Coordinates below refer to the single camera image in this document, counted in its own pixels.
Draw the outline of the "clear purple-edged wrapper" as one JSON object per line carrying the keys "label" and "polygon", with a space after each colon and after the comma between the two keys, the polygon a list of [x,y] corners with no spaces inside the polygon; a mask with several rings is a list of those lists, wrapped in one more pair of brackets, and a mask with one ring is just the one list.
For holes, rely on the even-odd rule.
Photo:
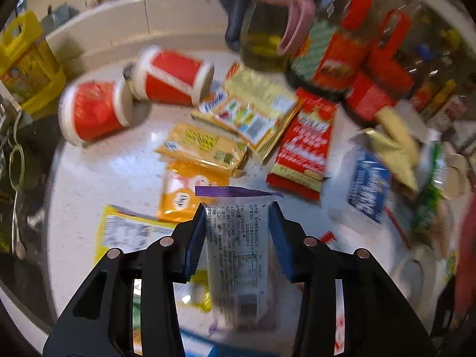
{"label": "clear purple-edged wrapper", "polygon": [[197,186],[206,213],[213,331],[275,331],[274,250],[269,211],[279,192]]}

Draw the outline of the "yellow Enaak snack packet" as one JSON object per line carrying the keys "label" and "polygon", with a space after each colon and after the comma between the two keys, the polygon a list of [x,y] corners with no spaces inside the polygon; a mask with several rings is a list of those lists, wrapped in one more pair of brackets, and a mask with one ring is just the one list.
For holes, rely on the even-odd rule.
{"label": "yellow Enaak snack packet", "polygon": [[303,100],[284,86],[234,63],[219,89],[191,116],[240,137],[264,163],[302,105]]}

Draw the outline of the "red paper cup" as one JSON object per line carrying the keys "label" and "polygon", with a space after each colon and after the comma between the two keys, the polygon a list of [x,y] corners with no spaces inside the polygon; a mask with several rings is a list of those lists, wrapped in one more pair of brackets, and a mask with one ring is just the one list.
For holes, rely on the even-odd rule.
{"label": "red paper cup", "polygon": [[130,87],[139,100],[196,107],[211,91],[214,64],[151,45],[132,63]]}
{"label": "red paper cup", "polygon": [[60,98],[60,130],[68,143],[84,146],[131,126],[132,107],[124,79],[72,84]]}

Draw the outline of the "yellow noodle packet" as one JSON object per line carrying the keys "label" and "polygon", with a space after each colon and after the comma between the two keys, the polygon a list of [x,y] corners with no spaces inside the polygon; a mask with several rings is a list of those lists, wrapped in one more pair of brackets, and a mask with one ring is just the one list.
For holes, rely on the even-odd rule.
{"label": "yellow noodle packet", "polygon": [[123,253],[144,250],[164,236],[170,236],[177,223],[162,222],[137,215],[113,205],[106,205],[96,235],[94,262],[111,248]]}

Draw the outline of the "white blue plastic box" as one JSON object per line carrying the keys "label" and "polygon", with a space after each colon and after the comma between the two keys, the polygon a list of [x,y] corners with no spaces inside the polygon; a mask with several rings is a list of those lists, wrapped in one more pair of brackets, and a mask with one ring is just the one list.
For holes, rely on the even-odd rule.
{"label": "white blue plastic box", "polygon": [[332,178],[330,218],[359,233],[380,227],[390,185],[391,172],[374,153],[353,147]]}

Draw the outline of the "orange cartoon packet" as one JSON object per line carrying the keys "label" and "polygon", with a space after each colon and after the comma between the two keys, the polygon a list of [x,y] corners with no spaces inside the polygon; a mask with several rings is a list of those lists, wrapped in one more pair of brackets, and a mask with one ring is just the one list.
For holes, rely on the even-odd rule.
{"label": "orange cartoon packet", "polygon": [[170,161],[165,169],[157,218],[172,223],[192,220],[201,202],[197,186],[227,186],[229,178],[220,172],[185,161]]}

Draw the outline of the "red gold wafer packet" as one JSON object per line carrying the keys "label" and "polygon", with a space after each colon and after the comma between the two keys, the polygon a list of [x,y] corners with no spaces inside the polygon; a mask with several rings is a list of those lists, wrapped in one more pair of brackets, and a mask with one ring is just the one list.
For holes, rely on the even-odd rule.
{"label": "red gold wafer packet", "polygon": [[266,183],[314,201],[325,179],[337,104],[300,88],[303,102],[287,127]]}

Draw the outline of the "green snack bag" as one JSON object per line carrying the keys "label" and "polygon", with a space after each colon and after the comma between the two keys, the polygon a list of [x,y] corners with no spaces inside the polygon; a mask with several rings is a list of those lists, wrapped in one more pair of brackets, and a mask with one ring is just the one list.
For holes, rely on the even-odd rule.
{"label": "green snack bag", "polygon": [[447,165],[441,142],[432,142],[430,152],[429,180],[416,198],[416,211],[411,224],[411,233],[416,241],[431,248],[430,226],[443,198]]}

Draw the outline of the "steel sink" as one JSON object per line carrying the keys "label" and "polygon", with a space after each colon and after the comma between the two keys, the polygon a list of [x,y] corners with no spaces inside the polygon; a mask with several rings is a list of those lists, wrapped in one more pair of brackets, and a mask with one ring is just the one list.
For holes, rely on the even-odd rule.
{"label": "steel sink", "polygon": [[33,121],[1,104],[1,288],[49,332],[57,317],[46,256],[50,170],[64,140],[54,110]]}

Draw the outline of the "yellow cracker packet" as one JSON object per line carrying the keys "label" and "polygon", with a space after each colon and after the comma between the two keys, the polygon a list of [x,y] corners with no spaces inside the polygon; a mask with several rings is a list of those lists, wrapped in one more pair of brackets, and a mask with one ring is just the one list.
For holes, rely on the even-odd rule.
{"label": "yellow cracker packet", "polygon": [[156,152],[229,177],[241,176],[248,158],[243,143],[188,123],[177,123]]}

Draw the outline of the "red lid sauce jar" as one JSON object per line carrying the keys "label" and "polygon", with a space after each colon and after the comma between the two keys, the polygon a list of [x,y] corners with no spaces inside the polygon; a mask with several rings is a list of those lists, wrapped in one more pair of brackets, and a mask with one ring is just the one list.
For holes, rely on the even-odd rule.
{"label": "red lid sauce jar", "polygon": [[411,19],[401,10],[389,10],[384,16],[369,53],[341,102],[359,126],[373,126],[377,112],[394,107],[414,86],[414,78],[395,59],[410,29]]}

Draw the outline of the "red cap soy bottle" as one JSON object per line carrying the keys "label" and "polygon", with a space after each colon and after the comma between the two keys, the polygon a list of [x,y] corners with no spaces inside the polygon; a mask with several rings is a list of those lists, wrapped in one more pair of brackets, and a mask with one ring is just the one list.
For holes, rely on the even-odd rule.
{"label": "red cap soy bottle", "polygon": [[289,61],[291,87],[335,96],[350,86],[369,48],[373,0],[314,0],[306,39]]}

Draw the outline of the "yellow detergent jug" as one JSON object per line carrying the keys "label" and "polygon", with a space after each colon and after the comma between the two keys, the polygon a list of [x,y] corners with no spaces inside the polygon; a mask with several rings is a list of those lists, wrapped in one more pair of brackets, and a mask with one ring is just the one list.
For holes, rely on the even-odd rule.
{"label": "yellow detergent jug", "polygon": [[1,83],[21,110],[34,119],[56,112],[66,82],[34,12],[25,11],[2,29]]}

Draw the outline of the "glass jar pink lid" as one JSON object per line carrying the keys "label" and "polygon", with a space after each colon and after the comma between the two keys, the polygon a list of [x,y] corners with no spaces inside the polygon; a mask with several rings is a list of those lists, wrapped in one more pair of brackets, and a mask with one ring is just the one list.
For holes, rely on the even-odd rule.
{"label": "glass jar pink lid", "polygon": [[251,0],[240,33],[241,62],[260,72],[284,72],[315,14],[314,0]]}

